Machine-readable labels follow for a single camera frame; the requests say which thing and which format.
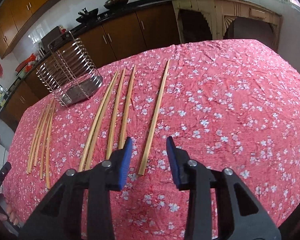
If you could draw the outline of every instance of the flower pattern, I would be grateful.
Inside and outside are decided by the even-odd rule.
[[[168,59],[169,74],[146,173],[138,176]],[[110,193],[116,239],[184,237],[189,193],[179,192],[172,182],[165,150],[168,136],[173,136],[178,148],[185,149],[207,168],[232,168],[279,226],[300,202],[300,75],[255,40],[172,45],[101,68],[104,83],[92,98],[69,108],[57,106],[50,142],[51,183],[67,169],[78,169],[106,87],[115,71],[126,67],[123,104],[119,105],[114,136],[116,149],[134,66],[127,124],[127,135],[133,141],[131,165],[122,192]],[[48,191],[45,180],[39,179],[40,167],[27,175],[26,165],[39,115],[50,98],[51,95],[26,110],[9,151],[12,169],[4,180],[4,194],[22,220],[29,217]],[[105,158],[114,98],[115,90],[102,122],[92,167]],[[211,203],[215,234],[215,199]]]

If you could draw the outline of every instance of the black countertop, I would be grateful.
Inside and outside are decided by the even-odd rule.
[[[72,30],[70,30],[70,32],[72,33],[72,35],[74,36],[74,38],[77,38],[78,36],[80,36],[81,34],[84,34],[85,32],[92,30],[93,28],[116,18],[122,17],[124,15],[139,11],[139,10],[143,10],[152,6],[157,6],[157,5],[161,5],[161,4],[165,4],[167,2],[171,2],[170,0],[138,0],[135,2],[131,2],[126,4],[124,7],[118,9],[118,10],[109,10],[106,11],[104,13],[98,14],[97,19],[93,19],[87,23],[81,23],[78,26],[74,27]],[[54,49],[59,49],[61,48],[63,45],[65,45],[66,43],[68,43],[68,40],[64,40],[60,43],[58,43],[57,45],[54,46]],[[8,103],[8,101],[10,100],[11,96],[14,94],[15,90],[18,88],[18,86],[20,85],[20,83],[27,78],[27,76],[32,72],[35,71],[36,68],[38,66],[40,66],[40,64],[42,62],[44,62],[48,57],[51,56],[51,52],[49,51],[48,53],[46,53],[44,55],[44,57],[42,57],[37,64],[24,76],[24,78],[20,79],[16,79],[16,81],[11,85],[14,86],[13,91],[11,91],[11,93],[9,94],[8,98],[6,99],[5,104]]]

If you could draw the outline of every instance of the silver handle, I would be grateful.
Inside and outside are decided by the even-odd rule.
[[[106,37],[104,35],[102,35],[102,37],[103,37],[103,40],[105,41],[105,44],[108,44],[107,40],[106,40]]]
[[[110,34],[108,33],[108,37],[109,37],[109,40],[110,40],[110,42],[112,42],[112,40],[111,40],[111,37],[110,37]]]

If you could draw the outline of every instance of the metal utensil holder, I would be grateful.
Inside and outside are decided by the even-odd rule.
[[[64,50],[54,49],[57,42],[71,41]],[[52,60],[37,68],[37,75],[57,101],[70,106],[89,99],[102,84],[102,77],[80,38],[66,32],[48,45]]]

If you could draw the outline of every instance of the silver screw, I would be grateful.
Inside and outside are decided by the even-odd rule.
[[[190,167],[195,167],[198,165],[197,161],[195,160],[189,160],[187,163]]]
[[[69,169],[66,171],[67,176],[73,176],[76,173],[74,169]]]
[[[230,168],[226,168],[224,170],[224,172],[225,172],[226,175],[232,175],[233,174],[233,170],[231,170]]]
[[[103,161],[103,162],[102,162],[102,166],[103,166],[103,167],[110,167],[110,166],[111,166],[111,161],[109,161],[109,160]]]

